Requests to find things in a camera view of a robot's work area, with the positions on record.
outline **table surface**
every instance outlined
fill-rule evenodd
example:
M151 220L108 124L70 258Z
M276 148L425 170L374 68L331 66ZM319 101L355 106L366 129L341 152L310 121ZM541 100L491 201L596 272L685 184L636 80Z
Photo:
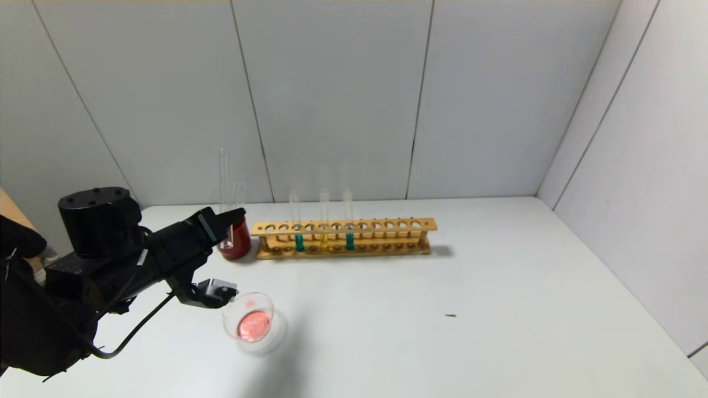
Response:
M146 209L157 230L202 206ZM246 206L284 221L287 203ZM317 203L302 217L319 216ZM343 215L331 204L330 218ZM708 381L590 249L536 198L356 202L355 216L434 217L433 254L237 263L195 273L264 292L288 322L276 351L242 353L220 309L165 306L112 360L46 383L10 369L10 397L708 397ZM116 347L169 289L101 321Z

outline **white wall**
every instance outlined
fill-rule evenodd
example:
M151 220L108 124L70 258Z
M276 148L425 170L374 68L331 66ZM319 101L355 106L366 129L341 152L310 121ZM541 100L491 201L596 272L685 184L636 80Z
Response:
M708 340L706 15L659 4L555 210L686 353Z
M609 108L657 3L658 0L624 0L619 7L593 74L538 191L538 197L551 209Z
M2 187L60 253L71 249L57 202L127 186L29 1L0 1Z
M430 1L234 1L276 201L403 199Z
M38 1L143 206L217 202L218 152L272 200L228 1Z
M535 195L618 1L436 1L409 198Z

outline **glass test tube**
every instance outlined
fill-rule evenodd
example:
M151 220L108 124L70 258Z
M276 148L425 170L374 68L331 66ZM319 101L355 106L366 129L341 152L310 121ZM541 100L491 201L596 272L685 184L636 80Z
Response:
M231 186L230 196L222 198L222 202L219 204L219 213L228 212L233 209L243 207L245 202L246 186L240 182L234 183L234 185ZM233 224L231 227L229 227L229 229L227 230L227 238L221 244L222 248L229 248L235 246L234 240L236 238L234 236L234 230L236 229L236 227L238 227L236 224Z
M344 192L342 192L342 198L344 200L344 215L346 217L346 229L352 229L354 228L353 220L354 220L354 204L352 203L352 191L349 190L349 188L346 188ZM352 233L347 233L347 250L354 250L354 234Z
M297 198L297 190L290 190L290 216L292 216L292 228L300 231L302 224L300 222L300 201ZM302 234L295 235L295 250L305 251L305 243Z
M229 150L219 148L219 214L231 210L233 198L229 198L232 192L229 186Z
M325 188L319 193L320 225L319 229L329 230L329 191ZM319 248L326 251L329 249L329 233L323 232L319 235Z

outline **test tube rack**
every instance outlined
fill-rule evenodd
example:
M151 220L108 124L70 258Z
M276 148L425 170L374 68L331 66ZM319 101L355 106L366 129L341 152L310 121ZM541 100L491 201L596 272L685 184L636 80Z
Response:
M285 258L333 258L358 256L400 256L430 254L428 232L437 231L433 218L384 218L382 220L353 220L345 228L344 220L332 220L329 228L320 229L317 221L303 222L294 229L292 222L257 222L251 236L260 244L256 258L273 260ZM327 249L321 248L321 235L327 234ZM355 248L347 250L346 235L354 234ZM295 236L302 235L304 251L295 250Z

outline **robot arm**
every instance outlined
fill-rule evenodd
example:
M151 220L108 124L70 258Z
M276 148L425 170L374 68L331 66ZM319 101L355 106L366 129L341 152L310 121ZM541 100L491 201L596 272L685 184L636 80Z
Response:
M1 354L10 366L51 376L90 354L112 358L170 298L219 308L238 294L235 284L215 279L195 284L192 277L212 247L227 238L228 228L246 214L242 208L216 215L205 207L153 233L138 225L142 216L130 192L108 187L62 198L59 212L74 252L46 268L45 289L18 273L12 258L2 266ZM161 280L172 292L114 353L93 346L98 320L105 313L127 312L141 291ZM49 352L13 350L33 343L54 346Z

